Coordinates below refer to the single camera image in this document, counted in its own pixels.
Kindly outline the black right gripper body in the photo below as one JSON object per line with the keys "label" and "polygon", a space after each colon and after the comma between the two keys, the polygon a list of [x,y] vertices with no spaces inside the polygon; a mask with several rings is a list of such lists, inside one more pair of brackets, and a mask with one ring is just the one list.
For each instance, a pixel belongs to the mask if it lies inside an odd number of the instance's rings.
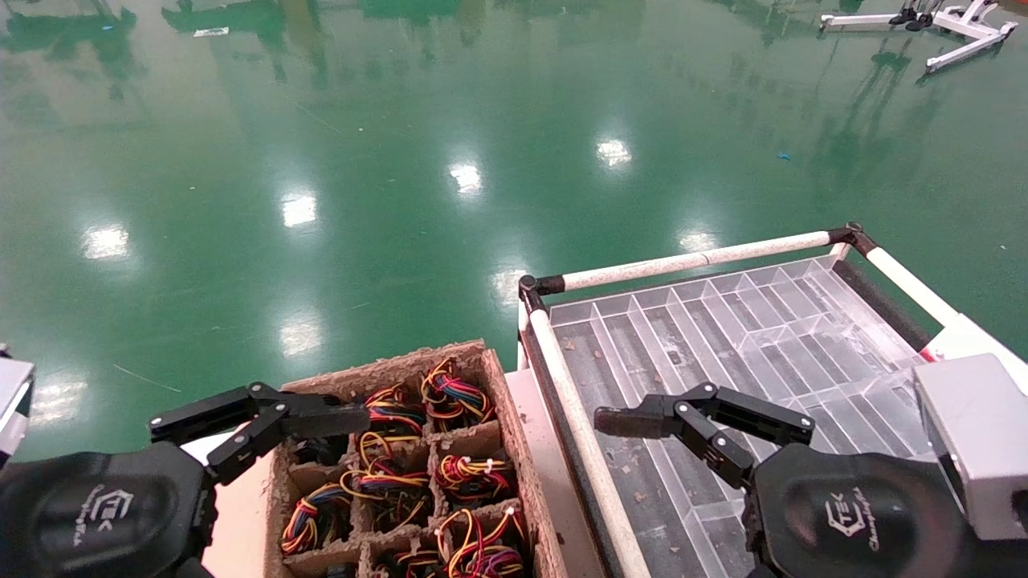
{"label": "black right gripper body", "polygon": [[790,444],[752,472],[752,577],[994,577],[937,465]]}

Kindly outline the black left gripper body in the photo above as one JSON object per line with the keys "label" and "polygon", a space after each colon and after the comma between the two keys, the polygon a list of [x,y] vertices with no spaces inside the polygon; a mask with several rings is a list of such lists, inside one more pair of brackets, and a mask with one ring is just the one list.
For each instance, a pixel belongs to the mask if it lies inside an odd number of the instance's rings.
{"label": "black left gripper body", "polygon": [[159,442],[2,469],[4,577],[206,577],[217,519],[199,461]]}

